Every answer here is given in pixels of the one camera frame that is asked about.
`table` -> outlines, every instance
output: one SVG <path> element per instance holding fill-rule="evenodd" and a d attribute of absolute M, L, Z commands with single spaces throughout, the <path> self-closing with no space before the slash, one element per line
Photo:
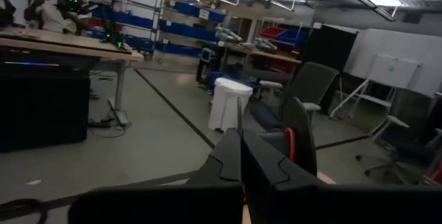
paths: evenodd
<path fill-rule="evenodd" d="M 226 47 L 226 50 L 224 52 L 224 57 L 222 58 L 221 71 L 224 70 L 224 67 L 227 64 L 227 60 L 229 58 L 227 50 L 237 51 L 246 55 L 244 60 L 244 65 L 242 67 L 241 77 L 254 76 L 254 77 L 260 77 L 265 80 L 291 80 L 296 69 L 296 66 L 294 66 L 293 69 L 290 71 L 290 73 L 280 73 L 280 72 L 263 71 L 260 69 L 248 68 L 251 57 L 263 57 L 265 59 L 284 61 L 292 64 L 302 63 L 301 61 L 291 57 L 266 53 L 260 50 L 246 48 L 238 44 L 225 43 L 224 46 Z"/>
<path fill-rule="evenodd" d="M 122 110 L 122 94 L 126 62 L 142 62 L 144 57 L 135 51 L 118 50 L 98 39 L 79 37 L 44 30 L 4 28 L 0 30 L 0 47 L 17 52 L 55 55 L 54 59 L 72 66 L 92 62 L 91 69 L 117 72 L 115 97 L 108 98 L 110 107 L 121 125 L 129 123 Z"/>

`office chair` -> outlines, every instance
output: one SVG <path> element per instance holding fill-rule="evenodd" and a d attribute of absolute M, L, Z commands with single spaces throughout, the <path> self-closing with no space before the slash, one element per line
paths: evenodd
<path fill-rule="evenodd" d="M 422 118 L 427 116 L 426 106 L 422 104 L 425 100 L 426 96 L 406 90 L 402 90 L 402 95 L 401 92 L 396 94 L 392 110 L 389 111 L 380 128 L 372 136 L 373 142 L 386 150 L 388 158 L 377 158 L 363 154 L 356 156 L 358 161 L 363 158 L 382 160 L 380 164 L 367 168 L 364 171 L 366 176 L 369 176 L 374 169 L 386 169 L 386 174 L 392 172 L 402 183 L 410 184 L 407 175 L 418 178 L 422 175 L 416 174 L 406 164 L 428 167 L 436 158 L 441 144 L 442 130 L 435 129 L 436 136 L 427 144 L 421 144 L 415 140 L 420 129 L 422 129 Z M 394 111 L 394 109 L 400 109 L 402 113 Z M 402 118 L 407 118 L 408 123 L 402 121 Z"/>
<path fill-rule="evenodd" d="M 281 113 L 288 99 L 297 97 L 304 105 L 312 121 L 314 111 L 320 110 L 320 101 L 332 84 L 338 71 L 322 64 L 307 62 L 296 73 L 289 88 L 282 97 L 280 106 L 271 107 L 264 102 L 254 104 L 250 112 L 254 120 L 265 130 L 280 129 L 282 127 Z"/>
<path fill-rule="evenodd" d="M 298 98 L 293 97 L 287 100 L 285 110 L 282 113 L 282 122 L 282 130 L 256 133 L 256 135 L 286 157 L 289 157 L 291 149 L 290 134 L 286 131 L 286 128 L 291 128 L 294 132 L 294 152 L 296 153 L 294 162 L 305 171 L 316 176 L 318 169 L 311 123 L 304 105 Z"/>

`black panel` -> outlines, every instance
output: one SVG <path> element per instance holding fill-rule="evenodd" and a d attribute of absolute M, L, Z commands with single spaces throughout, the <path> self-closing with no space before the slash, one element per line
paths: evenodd
<path fill-rule="evenodd" d="M 51 67 L 1 66 L 0 151 L 86 139 L 90 80 L 87 72 Z"/>
<path fill-rule="evenodd" d="M 315 29 L 309 38 L 301 60 L 302 62 L 316 62 L 343 72 L 356 36 L 357 34 L 328 26 L 322 26 L 319 30 Z M 338 77 L 320 103 L 322 112 L 328 112 L 337 86 Z"/>
<path fill-rule="evenodd" d="M 89 192 L 70 208 L 69 223 L 240 224 L 243 205 L 240 149 L 240 136 L 229 129 L 185 185 L 138 188 L 131 185 Z"/>

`cable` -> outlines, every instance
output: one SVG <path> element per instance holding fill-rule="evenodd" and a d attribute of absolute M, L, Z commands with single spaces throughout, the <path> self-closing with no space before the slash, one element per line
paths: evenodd
<path fill-rule="evenodd" d="M 48 219 L 48 209 L 41 201 L 36 199 L 12 200 L 0 205 L 0 221 L 21 216 L 23 213 L 35 212 L 40 213 L 40 219 L 37 224 L 45 223 Z"/>
<path fill-rule="evenodd" d="M 109 118 L 111 118 L 112 120 L 114 120 L 115 118 L 112 118 L 111 116 L 110 116 L 110 113 L 111 113 L 111 111 L 109 111 L 108 113 L 107 113 L 107 115 L 106 115 L 106 117 L 103 119 L 104 121 L 108 121 L 108 119 Z M 111 125 L 112 127 L 113 127 L 113 130 L 115 130 L 115 131 L 121 131 L 121 133 L 119 133 L 119 134 L 117 134 L 117 135 L 110 135 L 110 136 L 108 136 L 108 135 L 102 135 L 102 134 L 98 134 L 98 133 L 96 133 L 95 131 L 94 131 L 94 129 L 93 128 L 88 128 L 88 130 L 93 134 L 93 135 L 95 135 L 95 136 L 98 136 L 98 137 L 101 137 L 101 138 L 109 138 L 109 139 L 112 139 L 112 138 L 119 138 L 119 137 L 122 137 L 122 136 L 124 136 L 124 134 L 126 134 L 126 131 L 132 126 L 132 122 L 129 122 L 126 126 L 124 126 L 124 127 L 122 127 L 122 126 L 120 126 L 118 123 L 115 123 L 115 124 L 113 124 L 113 125 Z"/>
<path fill-rule="evenodd" d="M 296 157 L 296 141 L 295 141 L 295 133 L 292 128 L 285 129 L 287 133 L 289 133 L 289 139 L 290 139 L 290 152 L 289 152 L 289 159 L 292 162 L 295 162 Z"/>

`table leg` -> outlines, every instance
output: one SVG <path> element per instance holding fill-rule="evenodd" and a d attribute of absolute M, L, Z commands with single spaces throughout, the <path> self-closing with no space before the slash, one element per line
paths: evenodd
<path fill-rule="evenodd" d="M 123 85 L 124 85 L 124 71 L 126 70 L 126 62 L 118 62 L 118 80 L 117 80 L 117 90 L 115 97 L 110 97 L 108 99 L 110 108 L 115 114 L 120 125 L 125 126 L 129 124 L 126 113 L 122 111 L 122 98 L 123 98 Z"/>
<path fill-rule="evenodd" d="M 221 58 L 221 68 L 220 68 L 221 72 L 224 72 L 224 70 L 226 69 L 228 57 L 229 57 L 229 54 L 228 54 L 227 48 L 224 48 L 224 54 Z"/>
<path fill-rule="evenodd" d="M 247 66 L 249 65 L 249 56 L 250 55 L 246 55 L 246 57 L 244 58 L 244 63 L 242 65 L 242 71 L 241 71 L 241 79 L 244 78 L 246 75 Z"/>

